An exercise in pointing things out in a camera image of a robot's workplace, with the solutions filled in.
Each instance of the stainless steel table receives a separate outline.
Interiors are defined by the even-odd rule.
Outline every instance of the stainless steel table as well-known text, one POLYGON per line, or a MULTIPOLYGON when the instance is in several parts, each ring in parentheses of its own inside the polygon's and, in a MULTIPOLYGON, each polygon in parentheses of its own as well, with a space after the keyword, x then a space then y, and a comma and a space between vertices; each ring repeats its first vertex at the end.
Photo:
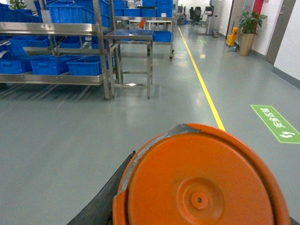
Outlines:
POLYGON ((108 63, 109 63, 109 73, 111 77, 112 94, 114 96, 114 88, 147 88, 147 96, 150 99, 150 85, 152 84, 152 67, 153 67, 153 33, 152 30, 113 30, 105 35, 108 63), (130 40, 145 40, 147 41, 147 71, 123 71, 121 53, 120 53, 120 41, 122 39, 130 40), (113 80, 113 63, 111 54, 114 54, 116 59, 116 80, 113 80), (147 84, 135 84, 129 83, 124 84, 123 75, 124 74, 147 74, 147 84))

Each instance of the green plant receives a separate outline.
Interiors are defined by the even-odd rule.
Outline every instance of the green plant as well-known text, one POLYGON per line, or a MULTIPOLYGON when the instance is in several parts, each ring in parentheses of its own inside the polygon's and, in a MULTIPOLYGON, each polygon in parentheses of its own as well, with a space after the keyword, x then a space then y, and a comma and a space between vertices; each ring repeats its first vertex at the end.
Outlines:
POLYGON ((240 16, 240 32, 244 34, 257 34, 257 27, 262 27, 266 15, 259 15, 256 12, 243 12, 240 16))
POLYGON ((24 9, 26 8, 26 4, 23 0, 9 0, 10 7, 12 9, 24 9))

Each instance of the machine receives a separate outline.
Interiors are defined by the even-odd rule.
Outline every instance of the machine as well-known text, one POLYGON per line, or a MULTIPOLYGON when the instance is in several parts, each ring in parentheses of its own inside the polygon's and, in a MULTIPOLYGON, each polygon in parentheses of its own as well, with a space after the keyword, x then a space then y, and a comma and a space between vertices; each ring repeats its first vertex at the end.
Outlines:
POLYGON ((222 4, 222 0, 210 0, 210 6, 205 8, 204 14, 207 15, 206 35, 212 35, 213 30, 220 29, 222 4))

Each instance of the trash bin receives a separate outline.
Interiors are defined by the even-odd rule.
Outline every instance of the trash bin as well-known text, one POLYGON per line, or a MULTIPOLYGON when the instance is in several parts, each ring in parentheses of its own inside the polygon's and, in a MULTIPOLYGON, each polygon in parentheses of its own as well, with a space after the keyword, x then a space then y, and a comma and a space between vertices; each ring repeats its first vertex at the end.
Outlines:
POLYGON ((212 30, 212 37, 218 38, 219 37, 219 31, 218 30, 212 30))

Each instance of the orange lid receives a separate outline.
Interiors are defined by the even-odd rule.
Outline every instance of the orange lid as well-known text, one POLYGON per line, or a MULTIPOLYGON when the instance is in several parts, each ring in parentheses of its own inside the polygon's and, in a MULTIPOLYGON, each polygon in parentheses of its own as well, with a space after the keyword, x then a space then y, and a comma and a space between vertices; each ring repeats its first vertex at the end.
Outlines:
POLYGON ((244 143, 179 125, 144 145, 113 202, 114 225, 290 225, 281 190, 244 143))

